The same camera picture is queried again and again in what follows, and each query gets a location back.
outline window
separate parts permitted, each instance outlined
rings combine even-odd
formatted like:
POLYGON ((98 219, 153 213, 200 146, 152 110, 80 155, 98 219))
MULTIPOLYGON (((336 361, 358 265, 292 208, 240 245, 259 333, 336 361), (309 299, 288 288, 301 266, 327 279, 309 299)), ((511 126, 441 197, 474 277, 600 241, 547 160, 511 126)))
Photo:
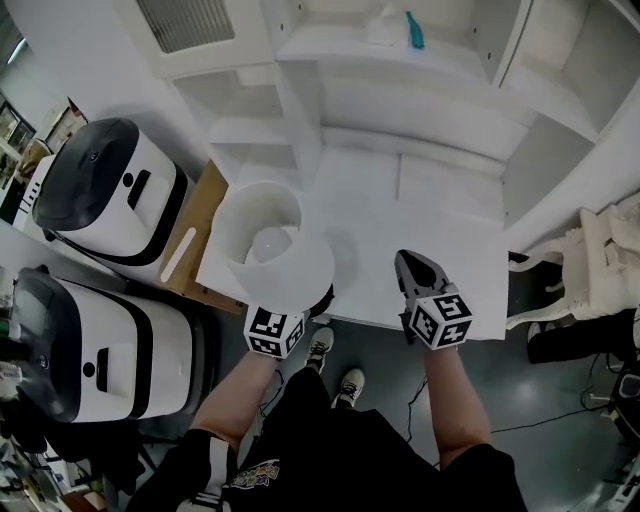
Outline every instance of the window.
POLYGON ((6 101, 0 105, 0 137, 18 153, 24 153, 35 130, 6 101))

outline black and white marker cube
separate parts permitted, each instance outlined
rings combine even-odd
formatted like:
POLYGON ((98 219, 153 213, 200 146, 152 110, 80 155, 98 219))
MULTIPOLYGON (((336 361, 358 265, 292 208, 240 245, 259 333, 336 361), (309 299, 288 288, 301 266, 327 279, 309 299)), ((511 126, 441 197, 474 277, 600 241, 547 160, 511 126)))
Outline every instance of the black and white marker cube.
POLYGON ((304 334, 304 313, 279 315, 249 305, 244 337, 249 350, 286 359, 304 334))
POLYGON ((459 293, 417 299, 411 330, 432 350, 460 345, 467 339, 473 315, 459 293))

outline shoe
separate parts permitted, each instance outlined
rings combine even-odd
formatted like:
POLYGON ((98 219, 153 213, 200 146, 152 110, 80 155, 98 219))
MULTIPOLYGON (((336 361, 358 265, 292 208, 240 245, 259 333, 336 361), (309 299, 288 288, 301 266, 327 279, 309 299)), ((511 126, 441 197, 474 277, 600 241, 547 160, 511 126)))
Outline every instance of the shoe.
POLYGON ((529 326, 529 332, 527 333, 527 343, 529 343, 531 341, 531 338, 533 338, 536 334, 540 334, 541 332, 542 328, 540 327, 540 324, 538 322, 533 322, 529 326))
POLYGON ((321 373, 327 358, 327 352, 331 350, 331 347, 333 347, 333 329, 329 327, 318 329, 311 339, 305 366, 313 364, 318 368, 318 373, 321 373))
POLYGON ((333 399, 332 407, 335 407, 338 400, 344 400, 348 402, 351 407, 356 406, 356 400, 362 393, 364 388, 364 373, 359 368, 354 368, 347 372, 342 378, 342 384, 340 385, 340 393, 333 399))

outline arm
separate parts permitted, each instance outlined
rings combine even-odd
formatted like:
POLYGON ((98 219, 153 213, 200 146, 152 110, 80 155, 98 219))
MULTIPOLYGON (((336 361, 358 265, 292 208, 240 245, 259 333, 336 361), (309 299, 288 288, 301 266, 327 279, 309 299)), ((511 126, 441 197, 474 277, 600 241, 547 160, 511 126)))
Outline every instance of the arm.
POLYGON ((238 453, 277 364, 271 357, 248 352, 202 403, 191 428, 215 434, 238 453))
POLYGON ((433 430, 444 469, 469 448, 489 444, 491 427, 454 348, 427 350, 424 366, 433 430))

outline cardboard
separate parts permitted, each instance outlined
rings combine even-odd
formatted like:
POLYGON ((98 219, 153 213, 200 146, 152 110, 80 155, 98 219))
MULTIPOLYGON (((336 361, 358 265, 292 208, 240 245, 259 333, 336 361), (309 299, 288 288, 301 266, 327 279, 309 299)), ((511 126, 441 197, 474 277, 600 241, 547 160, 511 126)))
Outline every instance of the cardboard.
POLYGON ((160 287, 167 288, 188 299, 230 313, 240 314, 245 307, 242 302, 196 283, 198 268, 200 268, 202 255, 211 233, 211 222, 227 192, 227 188, 227 182, 220 174, 220 171, 213 162, 209 161, 171 232, 156 282, 160 287), (195 236, 183 256, 179 259, 168 280, 163 282, 161 279, 162 272, 191 228, 195 228, 195 236))

